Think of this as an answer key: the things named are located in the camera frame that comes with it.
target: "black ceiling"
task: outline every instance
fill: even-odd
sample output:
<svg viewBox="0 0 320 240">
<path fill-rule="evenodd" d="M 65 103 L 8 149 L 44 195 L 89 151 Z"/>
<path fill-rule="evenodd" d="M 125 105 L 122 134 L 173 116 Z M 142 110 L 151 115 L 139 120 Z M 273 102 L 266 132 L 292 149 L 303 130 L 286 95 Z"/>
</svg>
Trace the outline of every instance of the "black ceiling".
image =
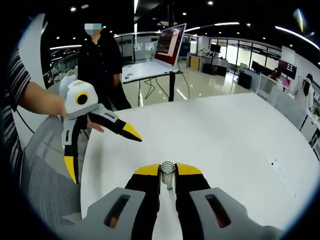
<svg viewBox="0 0 320 240">
<path fill-rule="evenodd" d="M 84 4 L 89 7 L 81 9 Z M 303 32 L 293 17 L 297 8 L 302 10 L 307 22 Z M 88 22 L 102 23 L 114 34 L 124 34 L 134 31 L 134 23 L 138 23 L 138 32 L 142 32 L 161 30 L 163 28 L 159 22 L 168 21 L 166 0 L 139 0 L 136 14 L 134 0 L 65 0 L 47 7 L 46 13 L 48 25 L 42 41 L 48 47 L 81 44 L 87 37 L 84 23 Z M 320 45 L 320 21 L 310 0 L 213 0 L 213 5 L 208 5 L 208 0 L 174 0 L 173 13 L 174 21 L 187 23 L 187 29 L 221 22 L 240 22 L 240 25 L 211 26 L 188 33 L 249 39 L 277 47 L 289 47 L 291 44 L 298 54 L 320 67 L 320 51 L 296 36 L 275 29 L 275 26 L 280 26 L 292 30 Z"/>
</svg>

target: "white cabinet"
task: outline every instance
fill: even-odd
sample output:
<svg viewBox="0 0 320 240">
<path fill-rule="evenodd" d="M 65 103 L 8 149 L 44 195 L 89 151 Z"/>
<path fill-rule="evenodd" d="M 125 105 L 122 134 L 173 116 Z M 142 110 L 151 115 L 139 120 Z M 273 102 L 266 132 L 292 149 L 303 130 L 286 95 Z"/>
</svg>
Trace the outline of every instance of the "white cabinet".
<svg viewBox="0 0 320 240">
<path fill-rule="evenodd" d="M 305 137 L 305 139 L 309 142 L 313 135 L 315 134 L 317 129 L 317 125 L 311 120 L 311 118 L 308 116 L 305 120 L 305 123 L 301 129 L 302 135 Z"/>
</svg>

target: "metal spring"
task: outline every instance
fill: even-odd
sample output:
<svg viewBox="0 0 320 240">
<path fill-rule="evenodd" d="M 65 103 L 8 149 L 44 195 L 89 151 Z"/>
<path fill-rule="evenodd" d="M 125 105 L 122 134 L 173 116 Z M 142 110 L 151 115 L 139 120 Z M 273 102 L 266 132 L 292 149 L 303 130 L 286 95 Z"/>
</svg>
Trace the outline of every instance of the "metal spring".
<svg viewBox="0 0 320 240">
<path fill-rule="evenodd" d="M 165 161 L 161 164 L 161 180 L 166 184 L 167 190 L 172 190 L 172 181 L 175 173 L 175 164 L 170 161 Z"/>
</svg>

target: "white round table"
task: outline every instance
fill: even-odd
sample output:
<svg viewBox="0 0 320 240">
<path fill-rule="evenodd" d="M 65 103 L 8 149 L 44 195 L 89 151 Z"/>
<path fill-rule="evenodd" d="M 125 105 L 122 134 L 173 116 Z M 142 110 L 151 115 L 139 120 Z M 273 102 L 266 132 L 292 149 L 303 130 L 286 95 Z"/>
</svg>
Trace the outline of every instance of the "white round table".
<svg viewBox="0 0 320 240">
<path fill-rule="evenodd" d="M 118 111 L 136 142 L 92 130 L 81 176 L 81 212 L 142 166 L 180 162 L 243 204 L 258 224 L 284 230 L 319 183 L 320 165 L 303 135 L 253 93 L 205 97 Z M 153 239 L 182 239 L 174 191 L 161 186 Z"/>
</svg>

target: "striped sleeve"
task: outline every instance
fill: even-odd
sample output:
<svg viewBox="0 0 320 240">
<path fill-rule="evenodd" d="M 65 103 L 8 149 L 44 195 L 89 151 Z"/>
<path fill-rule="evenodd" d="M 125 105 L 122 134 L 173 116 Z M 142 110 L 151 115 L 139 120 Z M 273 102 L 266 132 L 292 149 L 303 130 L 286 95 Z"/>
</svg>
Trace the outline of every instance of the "striped sleeve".
<svg viewBox="0 0 320 240">
<path fill-rule="evenodd" d="M 30 82 L 30 74 L 22 63 L 17 50 L 9 64 L 9 78 L 7 82 L 9 96 L 12 101 L 11 107 L 15 111 L 18 106 L 19 99 Z"/>
</svg>

